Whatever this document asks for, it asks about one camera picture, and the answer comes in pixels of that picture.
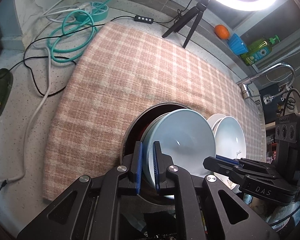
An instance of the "light blue bowl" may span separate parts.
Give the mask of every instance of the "light blue bowl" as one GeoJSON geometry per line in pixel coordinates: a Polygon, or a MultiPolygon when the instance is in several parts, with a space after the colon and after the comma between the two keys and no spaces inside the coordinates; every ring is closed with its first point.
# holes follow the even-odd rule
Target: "light blue bowl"
{"type": "Polygon", "coordinates": [[[237,34],[233,34],[228,41],[228,45],[234,54],[240,55],[248,52],[246,44],[237,34]]]}
{"type": "Polygon", "coordinates": [[[170,155],[175,165],[190,174],[199,177],[211,174],[202,163],[206,157],[216,156],[216,144],[210,125],[198,112],[190,109],[175,110],[158,120],[147,132],[143,140],[142,169],[153,187],[154,141],[160,141],[162,153],[170,155]]]}

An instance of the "white plate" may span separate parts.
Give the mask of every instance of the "white plate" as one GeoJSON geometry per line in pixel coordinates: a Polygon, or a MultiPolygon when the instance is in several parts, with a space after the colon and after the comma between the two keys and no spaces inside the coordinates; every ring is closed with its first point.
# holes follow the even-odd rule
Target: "white plate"
{"type": "MultiPolygon", "coordinates": [[[[246,157],[246,142],[242,128],[238,121],[231,117],[224,117],[213,130],[216,141],[216,155],[229,159],[246,157]]],[[[224,184],[233,189],[237,184],[231,182],[227,176],[214,173],[224,184]]]]}
{"type": "Polygon", "coordinates": [[[156,119],[154,119],[154,120],[147,126],[147,128],[145,129],[145,131],[143,132],[140,141],[143,142],[143,140],[144,140],[145,137],[146,137],[146,134],[149,132],[149,130],[151,129],[151,127],[152,127],[155,123],[157,123],[158,121],[160,121],[160,120],[162,119],[162,117],[166,116],[168,113],[162,114],[162,115],[160,115],[159,117],[157,117],[156,119]]]}
{"type": "Polygon", "coordinates": [[[224,114],[213,114],[207,119],[207,122],[210,125],[211,129],[213,130],[213,127],[217,125],[216,123],[224,117],[226,117],[224,114]]]}
{"type": "Polygon", "coordinates": [[[211,174],[202,163],[206,157],[216,156],[216,146],[212,130],[201,114],[179,109],[164,116],[148,131],[143,141],[143,171],[153,187],[154,141],[160,141],[162,153],[170,155],[175,165],[183,167],[190,174],[200,177],[211,174]]]}

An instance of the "power strip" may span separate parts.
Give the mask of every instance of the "power strip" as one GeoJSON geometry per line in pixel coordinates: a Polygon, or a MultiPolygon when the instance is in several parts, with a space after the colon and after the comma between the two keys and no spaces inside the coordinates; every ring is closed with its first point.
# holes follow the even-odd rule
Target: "power strip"
{"type": "MultiPolygon", "coordinates": [[[[95,23],[107,18],[109,12],[108,5],[104,4],[102,7],[98,8],[100,5],[102,5],[101,2],[88,2],[88,4],[90,5],[83,10],[92,16],[95,23]]],[[[81,12],[76,13],[74,16],[76,20],[81,23],[88,19],[87,15],[81,12]]]]}
{"type": "Polygon", "coordinates": [[[140,16],[140,15],[136,15],[134,17],[135,22],[143,22],[143,23],[148,23],[148,24],[152,24],[153,23],[153,18],[149,18],[149,17],[145,17],[145,16],[140,16]]]}

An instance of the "mini tripod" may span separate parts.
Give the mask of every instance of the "mini tripod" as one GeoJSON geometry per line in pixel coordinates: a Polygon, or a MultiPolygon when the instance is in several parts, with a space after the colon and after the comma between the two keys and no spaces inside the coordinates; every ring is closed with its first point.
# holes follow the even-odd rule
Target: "mini tripod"
{"type": "Polygon", "coordinates": [[[185,13],[174,25],[172,25],[165,33],[162,35],[163,38],[168,37],[172,32],[179,32],[190,20],[197,15],[192,27],[188,33],[188,36],[183,44],[183,48],[186,48],[189,40],[191,39],[192,34],[197,28],[200,20],[202,19],[203,12],[206,10],[210,0],[200,0],[196,6],[192,7],[189,11],[185,13]]]}

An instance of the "faucet spout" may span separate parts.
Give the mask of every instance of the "faucet spout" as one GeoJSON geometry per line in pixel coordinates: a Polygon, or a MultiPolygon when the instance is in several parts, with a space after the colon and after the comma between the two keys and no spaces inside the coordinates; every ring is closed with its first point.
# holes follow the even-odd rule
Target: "faucet spout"
{"type": "Polygon", "coordinates": [[[281,92],[279,92],[278,94],[276,95],[265,95],[263,97],[263,101],[264,103],[267,105],[269,103],[272,102],[272,100],[274,98],[276,98],[277,96],[280,96],[282,95],[283,93],[289,91],[291,88],[292,88],[292,84],[294,83],[294,80],[295,80],[295,76],[296,76],[296,73],[293,69],[293,67],[291,65],[289,65],[288,63],[285,63],[285,62],[280,62],[280,63],[277,63],[277,64],[274,64],[272,65],[271,67],[267,68],[267,69],[264,69],[262,71],[260,71],[259,73],[251,76],[251,77],[246,77],[242,80],[240,80],[239,82],[237,82],[236,84],[240,87],[241,89],[241,94],[242,94],[242,97],[243,99],[247,99],[247,98],[252,98],[253,96],[251,95],[251,92],[248,88],[248,85],[252,84],[253,81],[255,81],[256,79],[264,76],[264,75],[267,75],[269,74],[270,72],[278,69],[278,68],[281,68],[281,67],[286,67],[288,69],[290,69],[291,71],[291,74],[292,74],[292,79],[291,81],[289,82],[289,84],[286,85],[286,88],[284,90],[282,90],[281,92]]]}

